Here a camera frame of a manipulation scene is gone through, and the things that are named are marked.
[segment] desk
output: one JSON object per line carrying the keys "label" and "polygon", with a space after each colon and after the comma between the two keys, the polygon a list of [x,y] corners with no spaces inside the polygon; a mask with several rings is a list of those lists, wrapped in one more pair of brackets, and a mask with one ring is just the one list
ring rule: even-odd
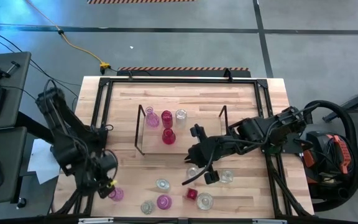
{"label": "desk", "polygon": [[15,68],[11,72],[10,78],[2,78],[0,80],[0,85],[6,89],[6,96],[0,115],[0,128],[24,126],[28,129],[29,133],[52,142],[53,137],[49,129],[19,111],[23,94],[23,91],[20,89],[24,88],[30,58],[30,52],[0,54],[0,69],[2,71],[6,72],[12,66],[11,61],[15,61],[20,65],[20,68]]}
{"label": "desk", "polygon": [[4,175],[4,182],[0,186],[0,202],[14,198],[26,137],[26,128],[0,130],[0,162]]}
{"label": "desk", "polygon": [[[91,123],[100,77],[84,77],[76,115],[85,124]],[[268,79],[273,112],[288,107],[288,98],[282,79]],[[258,150],[246,155],[232,155],[214,162],[214,168],[234,171],[234,182],[206,185],[203,178],[181,186],[186,180],[184,154],[146,154],[141,156],[134,147],[138,105],[152,106],[157,114],[163,110],[185,109],[188,114],[215,117],[227,105],[228,121],[257,116],[254,88],[243,84],[211,83],[115,83],[112,89],[107,124],[114,126],[109,132],[106,149],[119,158],[118,187],[124,190],[121,202],[95,196],[92,216],[108,217],[189,217],[189,218],[273,218],[272,199],[264,156]],[[100,123],[102,111],[99,112]],[[306,183],[303,164],[294,155],[283,155],[288,188],[310,213],[313,207]],[[161,194],[155,186],[159,178],[171,184],[169,195],[173,205],[169,210],[156,209],[144,215],[140,205],[145,200],[156,201]],[[214,197],[214,206],[201,211],[183,198],[187,187],[208,192]],[[75,190],[74,178],[61,174],[55,191],[55,206],[60,208]],[[277,187],[280,208],[284,211],[282,193]]]}

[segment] red glass cup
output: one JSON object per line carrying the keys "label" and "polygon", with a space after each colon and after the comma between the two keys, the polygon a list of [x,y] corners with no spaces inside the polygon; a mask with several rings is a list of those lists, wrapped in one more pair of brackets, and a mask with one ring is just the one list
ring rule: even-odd
{"label": "red glass cup", "polygon": [[190,200],[196,200],[198,195],[198,191],[195,189],[187,188],[186,198]]}
{"label": "red glass cup", "polygon": [[162,141],[165,144],[173,144],[177,137],[175,136],[175,133],[172,131],[172,129],[167,128],[164,130],[162,134]]}
{"label": "red glass cup", "polygon": [[162,125],[164,128],[172,128],[173,120],[172,120],[172,113],[169,111],[164,111],[161,114]]}

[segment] black desk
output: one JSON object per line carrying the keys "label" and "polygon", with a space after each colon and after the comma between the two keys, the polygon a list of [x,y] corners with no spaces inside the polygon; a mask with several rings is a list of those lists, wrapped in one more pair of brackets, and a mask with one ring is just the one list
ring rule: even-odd
{"label": "black desk", "polygon": [[9,202],[18,197],[15,193],[26,137],[27,129],[23,127],[0,129],[0,162],[4,174],[0,202]]}
{"label": "black desk", "polygon": [[[0,54],[1,70],[6,72],[12,66],[11,61],[15,61],[20,65],[20,68],[12,71],[10,78],[2,78],[0,85],[2,87],[14,86],[23,89],[30,58],[30,52]],[[29,133],[52,142],[53,137],[49,129],[19,111],[22,94],[23,91],[20,89],[6,87],[6,98],[0,115],[0,128],[26,127]]]}

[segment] yellow cable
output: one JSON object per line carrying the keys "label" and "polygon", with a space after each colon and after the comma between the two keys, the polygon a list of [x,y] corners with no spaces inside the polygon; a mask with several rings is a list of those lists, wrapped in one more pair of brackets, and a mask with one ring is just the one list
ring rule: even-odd
{"label": "yellow cable", "polygon": [[[61,30],[61,28],[59,28],[59,26],[56,25],[56,23],[54,23],[52,20],[50,20],[46,15],[44,15],[39,9],[37,9],[37,7],[35,5],[33,5],[29,0],[25,0],[27,3],[29,3],[35,10],[37,10],[42,16],[44,16],[44,18],[46,18],[47,20],[49,20],[50,23],[52,23],[57,30]],[[101,67],[106,67],[106,66],[109,66],[108,63],[102,61],[98,56],[96,56],[94,53],[88,51],[88,50],[85,50],[85,49],[82,49],[81,47],[78,47],[78,46],[75,46],[73,45],[72,43],[70,43],[66,37],[65,34],[60,34],[62,35],[62,37],[65,39],[65,41],[68,43],[68,45],[74,47],[75,49],[78,49],[78,50],[82,50],[83,52],[86,52],[90,55],[92,55],[94,58],[98,59],[100,61],[100,66]]]}

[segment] black aluminum frame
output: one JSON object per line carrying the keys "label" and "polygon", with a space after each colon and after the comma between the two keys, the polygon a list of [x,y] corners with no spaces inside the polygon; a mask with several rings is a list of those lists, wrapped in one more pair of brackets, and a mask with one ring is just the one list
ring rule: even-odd
{"label": "black aluminum frame", "polygon": [[[140,116],[141,116],[141,113],[143,114],[143,117],[146,118],[146,114],[144,113],[144,109],[143,109],[143,106],[142,105],[139,105],[139,109],[137,110],[137,121],[136,121],[136,134],[135,134],[135,148],[138,150],[139,153],[142,154],[142,156],[145,155],[145,153],[139,148],[139,146],[137,145],[137,142],[139,140],[139,128],[140,128]],[[228,130],[229,130],[229,123],[227,121],[227,106],[224,105],[222,107],[222,110],[219,114],[219,118],[222,116],[222,114],[224,113],[224,125],[225,125],[225,130],[226,130],[226,133],[228,133]]]}
{"label": "black aluminum frame", "polygon": [[[260,89],[262,88],[264,91],[264,95],[265,95],[265,100],[266,100],[266,105],[267,105],[267,113],[269,116],[273,116],[273,109],[272,109],[272,103],[270,101],[270,95],[269,95],[269,86],[267,84],[267,80],[266,79],[251,79],[251,78],[232,78],[232,77],[101,77],[99,80],[99,85],[98,85],[98,92],[96,94],[96,100],[95,100],[95,105],[94,105],[94,111],[93,111],[93,115],[92,115],[92,121],[91,121],[91,125],[96,127],[96,123],[98,120],[98,115],[99,115],[99,109],[100,109],[100,103],[101,103],[101,97],[102,97],[102,93],[103,93],[103,89],[105,86],[108,87],[107,92],[108,94],[106,95],[106,99],[105,99],[105,103],[104,103],[104,109],[103,109],[103,115],[102,115],[102,119],[101,119],[101,127],[106,125],[106,121],[107,121],[107,114],[108,114],[108,110],[109,110],[109,104],[110,104],[110,99],[111,99],[111,93],[112,93],[112,88],[113,88],[113,84],[114,83],[222,83],[222,84],[251,84],[254,87],[254,91],[255,91],[255,100],[256,100],[256,104],[257,104],[257,111],[258,111],[258,115],[260,117],[264,117],[264,112],[263,112],[263,107],[262,107],[262,100],[260,97]],[[139,110],[138,110],[138,120],[137,120],[137,129],[139,128],[139,116],[140,116],[140,112],[142,112],[145,116],[144,110],[141,107],[141,105],[139,105]],[[220,115],[222,115],[222,113],[225,112],[225,119],[226,119],[226,127],[227,127],[227,109],[224,106]],[[267,168],[268,167],[268,163],[271,162],[272,158],[270,155],[265,154],[265,158],[266,158],[266,163],[267,163]],[[285,183],[285,174],[284,174],[284,170],[283,170],[283,163],[282,163],[282,158],[281,155],[277,155],[276,156],[276,160],[277,160],[277,164],[278,164],[278,173],[280,178],[283,180],[283,182]],[[272,203],[273,203],[273,211],[274,211],[274,216],[275,218],[280,218],[280,216],[282,216],[282,212],[280,210],[280,206],[278,204],[278,197],[277,197],[277,190],[276,190],[276,186],[275,186],[275,181],[273,179],[273,174],[271,172],[271,170],[268,170],[268,179],[269,179],[269,185],[270,185],[270,192],[272,195]],[[291,206],[290,203],[288,201],[288,199],[285,197],[285,211],[287,215],[291,215]],[[84,214],[85,215],[91,215],[91,209],[92,209],[92,205],[93,205],[93,195],[88,197],[88,201],[86,203],[86,208],[84,210]],[[120,219],[122,221],[129,221],[129,220],[141,220],[143,219],[142,217],[136,218],[136,217],[131,217],[131,218],[122,218],[122,217],[117,217],[117,220]],[[160,218],[151,218],[152,220],[155,221],[159,221]],[[243,221],[243,222],[249,222],[249,218],[244,218],[244,219],[236,219],[239,221]],[[222,220],[222,222],[232,222],[233,220]]]}

